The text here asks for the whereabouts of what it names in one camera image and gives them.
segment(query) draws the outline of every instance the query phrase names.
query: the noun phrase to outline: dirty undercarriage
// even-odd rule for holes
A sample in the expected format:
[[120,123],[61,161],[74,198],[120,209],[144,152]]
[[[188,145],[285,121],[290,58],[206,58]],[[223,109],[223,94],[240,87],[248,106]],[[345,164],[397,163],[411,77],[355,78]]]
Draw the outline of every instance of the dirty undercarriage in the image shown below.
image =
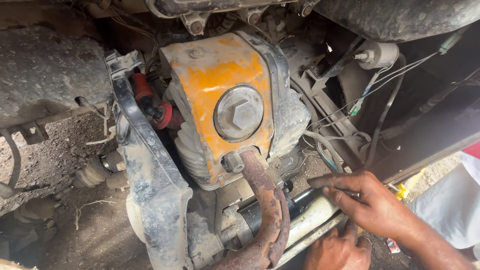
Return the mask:
[[345,217],[290,196],[306,155],[401,183],[480,139],[480,5],[361,2],[0,2],[1,133],[19,164],[11,134],[93,111],[118,149],[47,200],[129,186],[154,269],[278,269]]

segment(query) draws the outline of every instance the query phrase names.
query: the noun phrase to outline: dirt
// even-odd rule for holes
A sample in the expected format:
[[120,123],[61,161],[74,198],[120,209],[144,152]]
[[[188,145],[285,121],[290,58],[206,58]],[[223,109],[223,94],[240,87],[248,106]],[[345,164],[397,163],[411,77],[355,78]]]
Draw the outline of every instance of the dirt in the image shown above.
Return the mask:
[[[47,183],[60,178],[83,164],[71,153],[71,147],[87,141],[104,138],[103,120],[93,113],[76,116],[46,126],[50,140],[37,145],[26,145],[21,135],[14,135],[22,155],[22,172],[17,186]],[[79,154],[94,155],[113,151],[113,142],[81,147]],[[406,202],[426,190],[457,164],[459,159],[452,155],[429,166],[411,190]],[[0,140],[0,180],[8,182],[13,166],[11,151],[6,142]],[[305,180],[328,173],[323,162],[314,156],[308,156],[295,183],[292,195],[308,188]],[[12,199],[0,200],[0,214],[22,204],[29,198],[47,196],[69,184],[63,181],[54,187],[36,190],[18,195]],[[106,183],[96,188],[84,188],[71,192],[61,200],[55,210],[53,220],[58,227],[56,236],[40,245],[33,245],[15,256],[23,258],[26,266],[38,266],[40,269],[64,270],[130,270],[151,269],[145,245],[136,237],[127,218],[125,199],[128,190],[109,190]],[[82,208],[76,230],[75,209],[84,204],[104,200]],[[362,232],[373,243],[372,270],[409,269],[410,259],[403,253],[391,254],[385,239],[368,232]]]

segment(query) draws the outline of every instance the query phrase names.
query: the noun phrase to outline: human hand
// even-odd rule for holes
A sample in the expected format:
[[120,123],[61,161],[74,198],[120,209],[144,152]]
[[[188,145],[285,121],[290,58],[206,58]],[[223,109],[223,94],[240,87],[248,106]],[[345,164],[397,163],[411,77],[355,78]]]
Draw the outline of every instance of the human hand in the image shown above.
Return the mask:
[[[312,178],[314,188],[324,187],[330,198],[361,228],[402,243],[402,238],[417,230],[420,221],[392,192],[383,186],[371,172],[345,173]],[[339,189],[359,192],[351,198]]]
[[315,241],[308,250],[303,270],[367,270],[372,256],[372,243],[359,237],[355,246],[358,226],[348,220],[342,236],[337,228]]

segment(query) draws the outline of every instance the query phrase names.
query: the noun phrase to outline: round metal cap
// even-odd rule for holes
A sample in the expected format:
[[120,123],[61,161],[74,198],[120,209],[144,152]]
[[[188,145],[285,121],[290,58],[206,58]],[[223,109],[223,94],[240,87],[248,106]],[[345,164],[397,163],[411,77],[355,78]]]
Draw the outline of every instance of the round metal cap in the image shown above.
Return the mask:
[[257,90],[249,86],[236,86],[218,100],[214,125],[224,140],[240,142],[257,130],[263,116],[264,103]]

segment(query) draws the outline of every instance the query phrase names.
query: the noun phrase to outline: rusty exhaust pipe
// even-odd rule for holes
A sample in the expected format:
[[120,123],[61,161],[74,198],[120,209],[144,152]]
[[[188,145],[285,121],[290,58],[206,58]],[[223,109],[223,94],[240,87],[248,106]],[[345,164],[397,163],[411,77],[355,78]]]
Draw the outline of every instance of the rusty exhaust pipe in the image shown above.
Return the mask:
[[290,214],[285,195],[275,187],[252,150],[240,153],[240,157],[245,164],[241,171],[243,177],[262,210],[262,225],[252,242],[232,256],[206,267],[208,270],[264,270],[274,267],[287,245]]

